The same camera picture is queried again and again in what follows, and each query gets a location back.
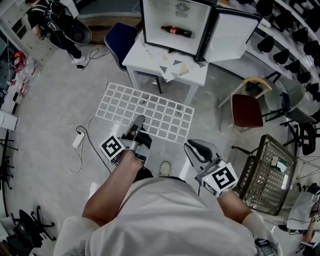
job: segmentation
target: bottle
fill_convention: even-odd
[[[186,38],[190,38],[191,34],[192,34],[192,32],[190,30],[183,29],[183,28],[176,27],[176,26],[161,26],[161,29],[165,30],[165,31],[167,31],[169,33],[176,34],[176,35],[179,35],[179,36],[183,36],[183,37],[186,37]]]

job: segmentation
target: hand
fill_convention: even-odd
[[[144,162],[136,159],[135,152],[132,150],[123,150],[121,152],[119,165],[126,166],[126,168],[137,172],[144,166]]]

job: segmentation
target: red chair seat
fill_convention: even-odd
[[[252,96],[234,94],[232,115],[235,126],[255,128],[264,125],[259,102]]]

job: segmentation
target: white grid mat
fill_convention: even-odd
[[[111,82],[95,115],[124,126],[144,115],[145,133],[183,144],[190,130],[194,108]]]

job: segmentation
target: table leg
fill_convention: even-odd
[[[138,75],[137,71],[135,71],[133,68],[128,67],[128,66],[126,67],[126,69],[128,71],[133,88],[140,90],[140,86],[137,81],[137,75]]]
[[[198,89],[199,85],[190,85],[190,89],[189,89],[189,92],[183,102],[184,105],[187,105],[189,106],[193,97],[195,96],[196,94],[196,91]]]

